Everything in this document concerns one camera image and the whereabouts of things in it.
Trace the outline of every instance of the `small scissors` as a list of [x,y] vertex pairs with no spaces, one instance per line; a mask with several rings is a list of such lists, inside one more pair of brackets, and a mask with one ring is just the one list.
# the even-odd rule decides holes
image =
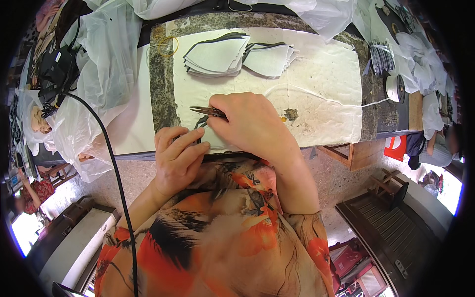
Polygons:
[[213,107],[202,107],[202,106],[190,106],[191,111],[196,111],[197,113],[212,115],[221,117],[227,120],[226,115],[217,108]]

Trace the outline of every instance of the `red floral clothing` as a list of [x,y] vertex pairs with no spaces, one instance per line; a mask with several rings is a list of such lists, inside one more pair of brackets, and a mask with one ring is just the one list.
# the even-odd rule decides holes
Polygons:
[[[113,227],[95,295],[133,296],[129,231]],[[333,296],[321,213],[282,213],[271,167],[202,164],[196,180],[135,231],[140,296]]]
[[[38,195],[41,203],[45,202],[46,199],[48,199],[55,192],[55,189],[53,188],[53,185],[51,184],[49,179],[44,179],[40,182],[34,181],[31,183],[30,186],[33,191],[35,191],[35,193]],[[21,189],[20,194],[25,199],[25,212],[27,214],[35,213],[38,209],[35,208],[33,198],[31,197],[28,190],[23,188]]]

